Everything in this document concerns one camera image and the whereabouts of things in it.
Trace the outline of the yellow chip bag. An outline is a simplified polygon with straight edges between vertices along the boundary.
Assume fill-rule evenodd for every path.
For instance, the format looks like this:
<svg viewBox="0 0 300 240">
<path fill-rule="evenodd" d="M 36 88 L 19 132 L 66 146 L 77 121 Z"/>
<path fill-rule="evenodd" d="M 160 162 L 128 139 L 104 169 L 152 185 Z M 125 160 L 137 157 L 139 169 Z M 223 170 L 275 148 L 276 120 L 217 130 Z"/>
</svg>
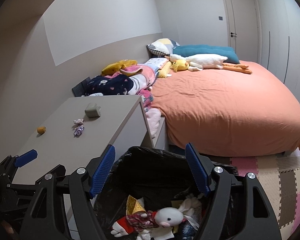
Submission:
<svg viewBox="0 0 300 240">
<path fill-rule="evenodd" d="M 131 195 L 128 196 L 126 202 L 126 215 L 133 215 L 136 213 L 145 213 L 145 205 L 143 198 L 136 199 Z"/>
</svg>

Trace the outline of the white bunny plush doll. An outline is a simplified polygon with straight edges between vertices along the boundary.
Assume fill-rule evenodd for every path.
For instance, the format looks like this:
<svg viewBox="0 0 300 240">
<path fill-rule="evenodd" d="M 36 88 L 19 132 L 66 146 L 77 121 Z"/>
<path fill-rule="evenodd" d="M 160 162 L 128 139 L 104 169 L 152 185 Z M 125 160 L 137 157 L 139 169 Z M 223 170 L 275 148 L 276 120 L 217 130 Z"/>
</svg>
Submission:
<svg viewBox="0 0 300 240">
<path fill-rule="evenodd" d="M 192 197 L 185 199 L 178 208 L 165 207 L 158 211 L 146 211 L 145 213 L 136 213 L 125 215 L 111 226 L 111 235 L 119 238 L 130 234 L 142 232 L 150 228 L 169 228 L 179 226 L 186 222 L 186 215 L 193 215 L 201 207 L 198 198 Z"/>
</svg>

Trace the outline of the white cloth glove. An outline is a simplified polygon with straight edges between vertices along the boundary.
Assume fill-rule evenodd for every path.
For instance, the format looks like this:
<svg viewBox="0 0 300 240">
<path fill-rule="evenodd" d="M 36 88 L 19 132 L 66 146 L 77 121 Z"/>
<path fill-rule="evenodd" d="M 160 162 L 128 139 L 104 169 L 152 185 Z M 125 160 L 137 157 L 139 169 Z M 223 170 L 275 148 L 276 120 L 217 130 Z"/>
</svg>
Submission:
<svg viewBox="0 0 300 240">
<path fill-rule="evenodd" d="M 167 240 L 174 238 L 173 234 L 173 228 L 150 228 L 150 229 L 145 229 L 142 232 L 138 233 L 136 239 L 137 240 Z"/>
</svg>

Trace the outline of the black lined trash bin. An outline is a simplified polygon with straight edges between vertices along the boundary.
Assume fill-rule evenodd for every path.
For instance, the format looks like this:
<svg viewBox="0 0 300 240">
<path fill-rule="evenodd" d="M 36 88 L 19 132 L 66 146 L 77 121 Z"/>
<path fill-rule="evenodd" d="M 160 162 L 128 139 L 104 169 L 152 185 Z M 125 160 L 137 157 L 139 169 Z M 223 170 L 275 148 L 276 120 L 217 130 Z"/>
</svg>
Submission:
<svg viewBox="0 0 300 240">
<path fill-rule="evenodd" d="M 194 215 L 201 221 L 212 200 L 201 196 L 182 150 L 165 151 L 131 147 L 111 168 L 94 211 L 106 239 L 114 239 L 112 225 L 124 217 L 127 198 L 143 199 L 146 211 L 178 207 L 189 197 L 197 197 L 202 206 Z"/>
</svg>

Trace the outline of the grey bedroom door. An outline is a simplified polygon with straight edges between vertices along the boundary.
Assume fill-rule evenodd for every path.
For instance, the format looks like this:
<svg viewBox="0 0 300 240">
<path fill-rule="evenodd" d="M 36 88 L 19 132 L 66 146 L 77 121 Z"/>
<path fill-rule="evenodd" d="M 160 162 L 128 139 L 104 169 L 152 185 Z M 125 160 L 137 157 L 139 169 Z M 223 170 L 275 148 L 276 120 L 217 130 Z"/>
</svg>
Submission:
<svg viewBox="0 0 300 240">
<path fill-rule="evenodd" d="M 260 48 L 256 0 L 224 0 L 229 46 L 240 60 L 257 62 Z"/>
</svg>

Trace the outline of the small brown ball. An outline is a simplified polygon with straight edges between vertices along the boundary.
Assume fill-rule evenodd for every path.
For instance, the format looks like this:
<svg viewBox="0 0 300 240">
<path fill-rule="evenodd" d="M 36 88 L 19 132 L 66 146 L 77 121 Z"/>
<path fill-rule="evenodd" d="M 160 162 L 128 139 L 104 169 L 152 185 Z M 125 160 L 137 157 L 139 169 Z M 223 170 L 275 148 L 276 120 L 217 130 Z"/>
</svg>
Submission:
<svg viewBox="0 0 300 240">
<path fill-rule="evenodd" d="M 45 127 L 45 126 L 40 126 L 40 127 L 37 128 L 37 133 L 38 133 L 39 135 L 42 135 L 42 134 L 44 134 L 45 132 L 46 132 L 46 127 Z"/>
</svg>

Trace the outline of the foam puzzle floor mat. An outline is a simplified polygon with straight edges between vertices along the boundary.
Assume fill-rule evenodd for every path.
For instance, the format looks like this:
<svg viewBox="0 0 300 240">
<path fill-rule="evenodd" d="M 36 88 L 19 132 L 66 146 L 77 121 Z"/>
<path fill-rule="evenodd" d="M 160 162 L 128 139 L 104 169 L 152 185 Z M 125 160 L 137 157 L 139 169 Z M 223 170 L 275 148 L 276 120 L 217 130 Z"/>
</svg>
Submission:
<svg viewBox="0 0 300 240">
<path fill-rule="evenodd" d="M 291 154 L 231 158 L 241 176 L 253 172 L 277 218 L 282 239 L 300 225 L 300 150 Z"/>
</svg>

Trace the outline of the purple hair scrunchie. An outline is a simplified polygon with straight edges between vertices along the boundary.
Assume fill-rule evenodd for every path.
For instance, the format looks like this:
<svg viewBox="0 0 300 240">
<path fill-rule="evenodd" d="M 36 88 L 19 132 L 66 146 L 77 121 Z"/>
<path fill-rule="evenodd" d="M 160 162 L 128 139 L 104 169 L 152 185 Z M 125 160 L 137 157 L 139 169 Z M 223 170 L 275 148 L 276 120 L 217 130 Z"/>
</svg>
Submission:
<svg viewBox="0 0 300 240">
<path fill-rule="evenodd" d="M 80 137 L 84 131 L 84 119 L 74 120 L 74 137 Z"/>
</svg>

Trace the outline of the bed with orange sheet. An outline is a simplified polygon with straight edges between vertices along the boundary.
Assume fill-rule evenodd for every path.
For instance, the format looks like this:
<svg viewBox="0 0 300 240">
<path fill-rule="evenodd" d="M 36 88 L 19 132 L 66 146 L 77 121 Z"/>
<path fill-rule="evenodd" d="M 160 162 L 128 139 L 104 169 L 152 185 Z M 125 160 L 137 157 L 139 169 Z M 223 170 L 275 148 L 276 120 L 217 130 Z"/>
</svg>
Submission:
<svg viewBox="0 0 300 240">
<path fill-rule="evenodd" d="M 223 157 L 300 150 L 300 103 L 266 68 L 248 66 L 251 74 L 185 70 L 157 79 L 153 107 L 165 117 L 168 140 Z"/>
</svg>

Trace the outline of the grey small box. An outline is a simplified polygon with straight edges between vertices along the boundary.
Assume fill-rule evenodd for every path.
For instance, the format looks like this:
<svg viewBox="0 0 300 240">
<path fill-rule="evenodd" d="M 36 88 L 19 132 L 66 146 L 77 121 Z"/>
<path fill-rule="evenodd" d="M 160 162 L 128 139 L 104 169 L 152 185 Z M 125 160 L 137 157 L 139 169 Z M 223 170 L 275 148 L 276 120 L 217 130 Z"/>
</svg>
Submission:
<svg viewBox="0 0 300 240">
<path fill-rule="evenodd" d="M 101 116 L 101 107 L 97 103 L 89 103 L 85 109 L 88 118 L 99 118 Z"/>
</svg>

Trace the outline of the light pink fluffy cloth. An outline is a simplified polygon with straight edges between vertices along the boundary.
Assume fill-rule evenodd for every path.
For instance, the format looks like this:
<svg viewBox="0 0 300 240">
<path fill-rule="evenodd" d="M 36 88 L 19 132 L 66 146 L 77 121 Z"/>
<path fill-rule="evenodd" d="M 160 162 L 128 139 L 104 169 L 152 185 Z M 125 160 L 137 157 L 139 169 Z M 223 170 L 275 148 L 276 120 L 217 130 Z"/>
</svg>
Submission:
<svg viewBox="0 0 300 240">
<path fill-rule="evenodd" d="M 151 137 L 154 138 L 160 125 L 161 111 L 157 108 L 150 108 L 146 112 L 146 118 L 149 125 Z"/>
</svg>

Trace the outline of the navy patterned blanket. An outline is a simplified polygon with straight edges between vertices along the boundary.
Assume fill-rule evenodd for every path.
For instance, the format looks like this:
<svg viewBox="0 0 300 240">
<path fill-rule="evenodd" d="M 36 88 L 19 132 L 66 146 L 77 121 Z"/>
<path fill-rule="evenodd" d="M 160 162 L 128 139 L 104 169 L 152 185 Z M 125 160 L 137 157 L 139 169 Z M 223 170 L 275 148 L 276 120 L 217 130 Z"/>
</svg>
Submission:
<svg viewBox="0 0 300 240">
<path fill-rule="evenodd" d="M 119 74 L 114 78 L 96 76 L 88 82 L 86 94 L 126 95 L 133 86 L 133 81 L 123 74 Z"/>
</svg>

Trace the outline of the mustard yellow plush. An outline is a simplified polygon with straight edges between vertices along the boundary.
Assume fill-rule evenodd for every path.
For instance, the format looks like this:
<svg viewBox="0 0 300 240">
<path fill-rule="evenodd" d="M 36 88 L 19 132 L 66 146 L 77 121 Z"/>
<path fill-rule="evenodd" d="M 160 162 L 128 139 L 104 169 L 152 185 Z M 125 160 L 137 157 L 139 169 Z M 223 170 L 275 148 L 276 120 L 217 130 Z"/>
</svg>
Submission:
<svg viewBox="0 0 300 240">
<path fill-rule="evenodd" d="M 115 63 L 107 65 L 101 72 L 102 76 L 110 75 L 112 76 L 116 72 L 120 71 L 121 69 L 125 69 L 126 67 L 136 65 L 138 62 L 136 60 L 120 60 Z"/>
</svg>

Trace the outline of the white goose plush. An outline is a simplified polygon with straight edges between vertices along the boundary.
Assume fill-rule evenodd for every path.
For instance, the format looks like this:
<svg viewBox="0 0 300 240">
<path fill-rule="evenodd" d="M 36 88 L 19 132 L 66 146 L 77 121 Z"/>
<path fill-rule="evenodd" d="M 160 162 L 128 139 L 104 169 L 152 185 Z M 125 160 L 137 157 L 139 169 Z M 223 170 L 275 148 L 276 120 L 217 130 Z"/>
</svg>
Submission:
<svg viewBox="0 0 300 240">
<path fill-rule="evenodd" d="M 189 63 L 188 70 L 191 72 L 202 71 L 204 69 L 223 69 L 244 74 L 252 74 L 249 66 L 244 64 L 227 63 L 227 57 L 218 54 L 196 54 L 189 57 L 182 57 L 177 54 L 165 56 L 171 63 L 183 59 Z"/>
</svg>

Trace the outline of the yellow duck plush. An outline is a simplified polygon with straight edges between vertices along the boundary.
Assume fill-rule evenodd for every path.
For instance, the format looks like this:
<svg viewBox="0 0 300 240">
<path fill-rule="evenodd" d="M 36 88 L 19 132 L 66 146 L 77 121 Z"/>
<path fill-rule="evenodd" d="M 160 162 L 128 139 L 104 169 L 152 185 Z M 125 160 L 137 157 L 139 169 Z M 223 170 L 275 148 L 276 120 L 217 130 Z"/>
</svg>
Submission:
<svg viewBox="0 0 300 240">
<path fill-rule="evenodd" d="M 186 60 L 179 59 L 172 63 L 171 68 L 174 72 L 185 71 L 189 68 L 189 63 Z"/>
</svg>

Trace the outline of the teal long pillow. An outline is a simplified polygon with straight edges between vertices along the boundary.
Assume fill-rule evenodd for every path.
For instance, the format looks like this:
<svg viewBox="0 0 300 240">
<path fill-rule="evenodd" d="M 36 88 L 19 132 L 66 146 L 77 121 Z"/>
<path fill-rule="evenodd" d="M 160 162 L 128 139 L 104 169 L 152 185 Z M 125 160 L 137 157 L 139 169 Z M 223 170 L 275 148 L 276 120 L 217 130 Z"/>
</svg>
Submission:
<svg viewBox="0 0 300 240">
<path fill-rule="evenodd" d="M 239 64 L 239 58 L 232 47 L 209 46 L 206 44 L 176 46 L 173 53 L 189 57 L 196 54 L 218 54 L 227 57 L 227 63 Z"/>
</svg>

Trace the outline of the pink striped blanket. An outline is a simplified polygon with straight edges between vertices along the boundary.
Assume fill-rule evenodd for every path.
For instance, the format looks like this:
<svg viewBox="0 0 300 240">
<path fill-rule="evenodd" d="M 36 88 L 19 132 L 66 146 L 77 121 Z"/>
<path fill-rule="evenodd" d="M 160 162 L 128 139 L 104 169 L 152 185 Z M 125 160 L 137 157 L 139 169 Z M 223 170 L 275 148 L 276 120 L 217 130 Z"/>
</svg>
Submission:
<svg viewBox="0 0 300 240">
<path fill-rule="evenodd" d="M 149 111 L 153 102 L 151 87 L 156 80 L 154 70 L 144 64 L 136 64 L 115 72 L 111 78 L 116 78 L 121 75 L 127 76 L 133 83 L 125 94 L 140 95 L 145 112 Z"/>
</svg>

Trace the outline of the white polka dot pillow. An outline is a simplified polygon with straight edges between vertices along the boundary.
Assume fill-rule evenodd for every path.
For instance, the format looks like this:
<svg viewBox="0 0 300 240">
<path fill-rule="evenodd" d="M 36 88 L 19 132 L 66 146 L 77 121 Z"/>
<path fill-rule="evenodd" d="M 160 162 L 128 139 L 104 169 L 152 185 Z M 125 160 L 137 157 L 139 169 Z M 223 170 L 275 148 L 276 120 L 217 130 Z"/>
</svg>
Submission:
<svg viewBox="0 0 300 240">
<path fill-rule="evenodd" d="M 155 73 L 157 73 L 163 66 L 168 62 L 168 59 L 163 57 L 151 58 L 144 63 L 145 66 L 148 66 L 153 69 Z"/>
</svg>

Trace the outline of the checkered patchwork pillow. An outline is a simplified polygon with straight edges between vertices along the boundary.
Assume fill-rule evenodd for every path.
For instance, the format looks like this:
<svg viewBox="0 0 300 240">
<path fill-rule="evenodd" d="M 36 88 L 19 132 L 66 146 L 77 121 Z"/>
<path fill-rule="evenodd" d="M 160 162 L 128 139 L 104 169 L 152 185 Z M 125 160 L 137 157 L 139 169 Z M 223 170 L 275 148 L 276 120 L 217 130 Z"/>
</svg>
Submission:
<svg viewBox="0 0 300 240">
<path fill-rule="evenodd" d="M 174 48 L 180 46 L 178 42 L 175 42 L 169 38 L 158 39 L 146 47 L 148 51 L 158 57 L 164 57 L 173 53 Z"/>
</svg>

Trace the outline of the white wardrobe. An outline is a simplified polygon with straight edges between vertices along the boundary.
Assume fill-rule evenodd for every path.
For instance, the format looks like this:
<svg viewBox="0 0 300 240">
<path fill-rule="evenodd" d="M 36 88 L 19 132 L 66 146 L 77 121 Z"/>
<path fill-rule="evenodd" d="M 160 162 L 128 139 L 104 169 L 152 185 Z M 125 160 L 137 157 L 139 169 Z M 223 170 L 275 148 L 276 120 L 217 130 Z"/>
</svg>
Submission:
<svg viewBox="0 0 300 240">
<path fill-rule="evenodd" d="M 262 29 L 261 64 L 300 103 L 300 8 L 295 0 L 258 0 Z"/>
</svg>

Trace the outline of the black wall socket panel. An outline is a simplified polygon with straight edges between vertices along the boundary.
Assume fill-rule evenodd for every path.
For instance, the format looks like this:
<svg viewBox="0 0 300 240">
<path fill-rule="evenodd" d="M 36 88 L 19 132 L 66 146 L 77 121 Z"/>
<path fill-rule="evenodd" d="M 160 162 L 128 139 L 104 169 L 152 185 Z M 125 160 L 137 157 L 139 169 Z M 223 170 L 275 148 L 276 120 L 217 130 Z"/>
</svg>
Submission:
<svg viewBox="0 0 300 240">
<path fill-rule="evenodd" d="M 75 87 L 71 89 L 74 97 L 82 97 L 87 95 L 88 83 L 90 82 L 90 77 L 87 77 L 80 83 L 78 83 Z"/>
</svg>

